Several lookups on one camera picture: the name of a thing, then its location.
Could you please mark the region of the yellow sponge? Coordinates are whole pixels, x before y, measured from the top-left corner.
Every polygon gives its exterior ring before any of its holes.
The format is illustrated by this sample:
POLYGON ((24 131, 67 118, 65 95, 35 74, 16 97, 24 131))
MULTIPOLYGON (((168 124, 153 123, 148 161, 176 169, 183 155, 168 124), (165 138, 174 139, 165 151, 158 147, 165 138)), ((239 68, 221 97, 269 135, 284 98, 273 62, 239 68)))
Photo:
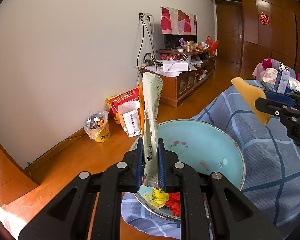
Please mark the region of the yellow sponge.
POLYGON ((235 89, 239 92, 239 94, 241 94, 242 98, 251 108, 253 113, 257 116, 259 122, 263 126, 266 126, 266 124, 270 120, 270 114, 258 111, 257 108, 255 107, 255 101, 257 99, 266 98, 266 94, 264 93, 264 91, 258 87, 248 84, 241 77, 233 78, 231 80, 231 83, 235 87, 235 89))

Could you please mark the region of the yellow plastic bag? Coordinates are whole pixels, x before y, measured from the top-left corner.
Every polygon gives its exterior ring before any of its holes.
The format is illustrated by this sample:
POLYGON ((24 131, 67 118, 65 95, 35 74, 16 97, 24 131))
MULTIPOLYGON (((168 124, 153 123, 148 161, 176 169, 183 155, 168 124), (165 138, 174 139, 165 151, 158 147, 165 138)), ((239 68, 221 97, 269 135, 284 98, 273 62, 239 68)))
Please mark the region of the yellow plastic bag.
POLYGON ((150 193, 145 192, 144 198, 148 204, 153 206, 155 209, 160 209, 165 206, 166 202, 169 200, 169 194, 165 193, 161 189, 152 188, 150 193))

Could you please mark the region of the long white green wrapper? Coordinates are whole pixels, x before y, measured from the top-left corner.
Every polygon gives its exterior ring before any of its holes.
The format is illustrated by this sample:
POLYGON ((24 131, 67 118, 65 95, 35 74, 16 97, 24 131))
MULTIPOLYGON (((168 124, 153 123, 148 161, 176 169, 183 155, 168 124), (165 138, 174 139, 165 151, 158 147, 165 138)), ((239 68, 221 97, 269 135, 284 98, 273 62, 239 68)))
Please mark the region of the long white green wrapper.
POLYGON ((145 72, 142 76, 142 93, 144 100, 143 156, 145 159, 143 184, 159 187, 158 164, 158 108, 161 98, 163 80, 157 74, 145 72))

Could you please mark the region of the red plastic bag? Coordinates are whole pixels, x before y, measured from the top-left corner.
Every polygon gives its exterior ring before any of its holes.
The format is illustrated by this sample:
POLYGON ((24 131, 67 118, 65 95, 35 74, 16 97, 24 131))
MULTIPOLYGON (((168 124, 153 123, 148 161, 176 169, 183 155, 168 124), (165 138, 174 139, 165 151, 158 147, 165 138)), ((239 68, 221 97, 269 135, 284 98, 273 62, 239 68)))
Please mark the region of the red plastic bag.
POLYGON ((180 216, 180 194, 179 193, 169 193, 169 200, 165 203, 165 206, 173 213, 174 216, 180 216))

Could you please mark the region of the bag of small trash on floor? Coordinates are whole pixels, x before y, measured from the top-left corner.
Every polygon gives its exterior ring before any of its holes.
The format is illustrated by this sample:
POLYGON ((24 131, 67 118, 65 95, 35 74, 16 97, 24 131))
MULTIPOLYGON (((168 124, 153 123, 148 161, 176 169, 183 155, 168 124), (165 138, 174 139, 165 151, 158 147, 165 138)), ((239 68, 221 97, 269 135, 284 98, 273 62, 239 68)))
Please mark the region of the bag of small trash on floor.
POLYGON ((107 122, 108 111, 97 111, 85 119, 83 128, 89 138, 95 140, 105 129, 107 122))

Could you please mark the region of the white blue milk carton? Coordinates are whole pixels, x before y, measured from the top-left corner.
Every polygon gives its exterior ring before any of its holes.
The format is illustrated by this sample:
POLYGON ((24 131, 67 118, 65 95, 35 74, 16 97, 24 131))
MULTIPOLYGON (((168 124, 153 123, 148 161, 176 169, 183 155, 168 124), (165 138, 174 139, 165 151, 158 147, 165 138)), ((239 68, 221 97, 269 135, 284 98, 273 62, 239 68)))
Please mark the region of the white blue milk carton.
POLYGON ((285 94, 290 77, 289 70, 279 70, 274 85, 274 91, 280 94, 285 94))

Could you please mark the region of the bed with heart quilt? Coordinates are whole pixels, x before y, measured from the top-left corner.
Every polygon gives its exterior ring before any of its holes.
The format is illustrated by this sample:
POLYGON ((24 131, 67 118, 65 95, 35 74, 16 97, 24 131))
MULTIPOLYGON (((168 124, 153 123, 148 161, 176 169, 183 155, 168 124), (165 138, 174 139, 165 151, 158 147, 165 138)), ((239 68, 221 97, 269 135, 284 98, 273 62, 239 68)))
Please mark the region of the bed with heart quilt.
POLYGON ((278 86, 283 79, 287 84, 286 89, 300 92, 300 74, 275 59, 266 58, 259 63, 253 71, 253 77, 278 86))

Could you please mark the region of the red gift box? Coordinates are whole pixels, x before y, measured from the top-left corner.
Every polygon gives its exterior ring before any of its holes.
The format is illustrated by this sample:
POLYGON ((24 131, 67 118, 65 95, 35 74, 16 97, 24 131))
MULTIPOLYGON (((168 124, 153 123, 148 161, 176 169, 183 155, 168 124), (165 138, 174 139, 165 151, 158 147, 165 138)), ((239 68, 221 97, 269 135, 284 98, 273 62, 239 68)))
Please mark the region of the red gift box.
POLYGON ((118 94, 106 98, 106 105, 108 106, 110 114, 114 118, 117 124, 120 124, 119 114, 118 114, 119 105, 125 102, 135 101, 138 99, 139 99, 138 88, 134 88, 122 94, 118 94))

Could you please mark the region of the wooden TV cabinet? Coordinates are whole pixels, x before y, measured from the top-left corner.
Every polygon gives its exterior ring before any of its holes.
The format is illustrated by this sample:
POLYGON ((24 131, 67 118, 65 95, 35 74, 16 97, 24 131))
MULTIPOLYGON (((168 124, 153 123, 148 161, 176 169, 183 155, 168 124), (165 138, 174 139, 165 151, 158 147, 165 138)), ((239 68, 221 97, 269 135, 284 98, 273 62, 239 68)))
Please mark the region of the wooden TV cabinet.
POLYGON ((142 73, 158 74, 163 80, 160 101, 166 105, 179 107, 186 97, 202 85, 215 71, 215 56, 210 49, 193 52, 178 52, 172 50, 159 50, 161 57, 168 57, 168 63, 173 60, 188 59, 190 61, 188 72, 164 72, 162 67, 147 66, 142 73))

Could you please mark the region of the red double happiness decoration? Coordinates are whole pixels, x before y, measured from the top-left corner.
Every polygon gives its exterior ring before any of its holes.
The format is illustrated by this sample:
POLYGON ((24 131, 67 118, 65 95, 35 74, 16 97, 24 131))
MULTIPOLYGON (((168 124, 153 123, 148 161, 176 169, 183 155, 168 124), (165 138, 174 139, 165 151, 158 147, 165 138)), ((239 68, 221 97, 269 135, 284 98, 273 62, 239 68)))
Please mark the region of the red double happiness decoration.
POLYGON ((264 12, 260 13, 258 19, 262 25, 270 25, 269 16, 266 15, 264 12))

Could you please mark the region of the white box on cabinet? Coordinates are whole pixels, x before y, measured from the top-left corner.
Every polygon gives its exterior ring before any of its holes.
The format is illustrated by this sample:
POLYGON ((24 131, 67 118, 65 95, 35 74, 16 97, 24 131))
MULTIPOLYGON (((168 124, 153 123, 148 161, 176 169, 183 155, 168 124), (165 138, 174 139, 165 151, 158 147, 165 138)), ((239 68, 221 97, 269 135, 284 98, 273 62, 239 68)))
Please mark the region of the white box on cabinet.
POLYGON ((165 73, 189 71, 189 65, 185 60, 162 60, 162 67, 165 73))

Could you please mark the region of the orange plastic bag by door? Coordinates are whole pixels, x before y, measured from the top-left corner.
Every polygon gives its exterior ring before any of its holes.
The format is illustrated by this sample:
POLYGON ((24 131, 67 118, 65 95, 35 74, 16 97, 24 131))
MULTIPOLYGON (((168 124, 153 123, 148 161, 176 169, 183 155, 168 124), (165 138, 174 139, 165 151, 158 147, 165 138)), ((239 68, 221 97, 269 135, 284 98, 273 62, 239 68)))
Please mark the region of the orange plastic bag by door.
POLYGON ((214 41, 211 36, 208 36, 206 38, 206 43, 209 45, 210 48, 210 56, 215 56, 219 41, 214 41))

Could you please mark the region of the wooden door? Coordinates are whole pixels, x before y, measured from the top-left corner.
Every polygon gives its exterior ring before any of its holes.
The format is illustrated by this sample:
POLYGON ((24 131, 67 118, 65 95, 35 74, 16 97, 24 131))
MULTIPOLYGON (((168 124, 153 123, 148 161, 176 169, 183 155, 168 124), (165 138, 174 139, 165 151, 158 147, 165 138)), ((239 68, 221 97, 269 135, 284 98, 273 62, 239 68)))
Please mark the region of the wooden door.
POLYGON ((243 50, 242 4, 231 1, 216 1, 217 57, 241 65, 243 50))

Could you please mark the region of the white mug on cabinet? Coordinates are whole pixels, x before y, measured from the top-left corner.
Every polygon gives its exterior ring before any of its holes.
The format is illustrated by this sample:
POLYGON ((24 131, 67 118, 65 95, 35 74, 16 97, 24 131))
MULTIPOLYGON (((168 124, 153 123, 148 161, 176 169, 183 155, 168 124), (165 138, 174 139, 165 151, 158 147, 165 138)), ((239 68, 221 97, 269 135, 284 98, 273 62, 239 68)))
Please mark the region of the white mug on cabinet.
POLYGON ((209 48, 209 44, 207 42, 202 42, 202 47, 204 49, 208 49, 209 48))

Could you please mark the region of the wall power socket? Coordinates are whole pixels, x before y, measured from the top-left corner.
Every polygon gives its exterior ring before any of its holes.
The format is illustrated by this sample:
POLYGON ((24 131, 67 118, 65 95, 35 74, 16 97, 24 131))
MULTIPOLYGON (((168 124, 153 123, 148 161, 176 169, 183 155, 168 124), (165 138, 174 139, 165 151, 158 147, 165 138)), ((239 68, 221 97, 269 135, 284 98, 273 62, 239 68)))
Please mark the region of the wall power socket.
POLYGON ((151 14, 149 12, 140 12, 139 19, 149 20, 151 18, 151 14))

